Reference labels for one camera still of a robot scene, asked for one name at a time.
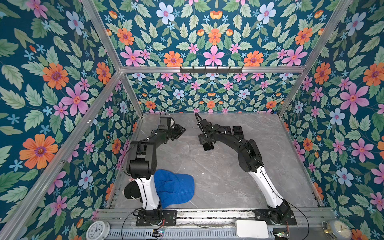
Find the blue-edged smartphone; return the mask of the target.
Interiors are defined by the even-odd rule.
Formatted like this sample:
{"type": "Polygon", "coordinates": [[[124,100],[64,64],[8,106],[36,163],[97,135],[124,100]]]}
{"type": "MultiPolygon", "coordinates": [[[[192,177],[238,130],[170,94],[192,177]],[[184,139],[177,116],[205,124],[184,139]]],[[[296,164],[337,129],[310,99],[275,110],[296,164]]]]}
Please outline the blue-edged smartphone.
{"type": "Polygon", "coordinates": [[[215,147],[212,143],[205,143],[203,144],[203,148],[205,151],[210,151],[210,150],[213,150],[215,147]]]}

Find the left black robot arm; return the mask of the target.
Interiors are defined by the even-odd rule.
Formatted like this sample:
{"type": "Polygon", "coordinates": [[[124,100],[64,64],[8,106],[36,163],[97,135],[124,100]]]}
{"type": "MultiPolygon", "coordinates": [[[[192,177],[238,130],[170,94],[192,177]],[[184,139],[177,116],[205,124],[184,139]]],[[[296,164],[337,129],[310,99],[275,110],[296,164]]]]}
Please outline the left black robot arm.
{"type": "Polygon", "coordinates": [[[177,124],[172,117],[160,117],[159,125],[148,137],[131,143],[126,155],[126,172],[139,187],[143,210],[154,211],[160,206],[154,180],[157,148],[177,140],[185,131],[186,128],[177,124]]]}

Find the silver-edged smartphone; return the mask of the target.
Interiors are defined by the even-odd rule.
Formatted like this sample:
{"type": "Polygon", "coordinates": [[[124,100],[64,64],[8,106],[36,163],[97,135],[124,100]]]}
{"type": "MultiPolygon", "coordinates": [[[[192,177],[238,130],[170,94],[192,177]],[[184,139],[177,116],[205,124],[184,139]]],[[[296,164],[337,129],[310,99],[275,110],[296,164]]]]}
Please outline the silver-edged smartphone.
{"type": "Polygon", "coordinates": [[[225,131],[229,134],[232,133],[232,130],[231,130],[231,127],[230,126],[223,126],[223,128],[225,129],[225,131]]]}

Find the pink-edged smartphone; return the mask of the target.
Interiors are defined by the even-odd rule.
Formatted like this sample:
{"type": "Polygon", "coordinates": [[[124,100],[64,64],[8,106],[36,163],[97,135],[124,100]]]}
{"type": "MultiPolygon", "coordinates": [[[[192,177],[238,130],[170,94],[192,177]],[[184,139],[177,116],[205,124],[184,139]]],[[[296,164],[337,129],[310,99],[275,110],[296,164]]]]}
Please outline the pink-edged smartphone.
{"type": "Polygon", "coordinates": [[[240,139],[245,139],[243,128],[241,126],[233,126],[233,134],[240,139]]]}

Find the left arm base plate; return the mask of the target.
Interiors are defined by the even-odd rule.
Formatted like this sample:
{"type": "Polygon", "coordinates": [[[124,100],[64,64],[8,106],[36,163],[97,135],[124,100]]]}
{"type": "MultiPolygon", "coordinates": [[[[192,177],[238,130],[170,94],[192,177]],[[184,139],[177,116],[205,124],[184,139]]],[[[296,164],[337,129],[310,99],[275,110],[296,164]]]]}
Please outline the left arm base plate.
{"type": "Polygon", "coordinates": [[[175,226],[176,210],[140,210],[137,216],[137,227],[175,226]]]}

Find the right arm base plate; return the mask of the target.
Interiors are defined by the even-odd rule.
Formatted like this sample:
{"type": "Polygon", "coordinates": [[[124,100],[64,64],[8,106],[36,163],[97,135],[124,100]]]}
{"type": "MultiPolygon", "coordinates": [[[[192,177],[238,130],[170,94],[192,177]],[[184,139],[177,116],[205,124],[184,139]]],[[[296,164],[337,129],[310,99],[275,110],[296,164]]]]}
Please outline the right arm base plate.
{"type": "Polygon", "coordinates": [[[286,213],[281,213],[276,210],[255,209],[252,210],[252,212],[255,214],[257,221],[265,221],[267,225],[297,225],[297,221],[292,210],[289,210],[286,213]]]}

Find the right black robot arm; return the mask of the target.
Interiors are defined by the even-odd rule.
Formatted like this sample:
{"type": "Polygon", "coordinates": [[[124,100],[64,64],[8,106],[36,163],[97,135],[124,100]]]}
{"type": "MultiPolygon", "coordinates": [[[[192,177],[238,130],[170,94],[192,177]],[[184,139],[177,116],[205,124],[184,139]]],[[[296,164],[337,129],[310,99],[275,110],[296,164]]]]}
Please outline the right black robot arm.
{"type": "Polygon", "coordinates": [[[266,199],[269,209],[267,218],[274,225],[284,223],[291,214],[291,207],[269,178],[256,142],[253,139],[246,140],[241,135],[236,135],[235,132],[227,131],[221,125],[214,125],[203,119],[198,113],[195,113],[195,117],[197,126],[202,131],[199,141],[204,150],[213,150],[215,143],[221,142],[236,151],[239,166],[252,176],[266,199]]]}

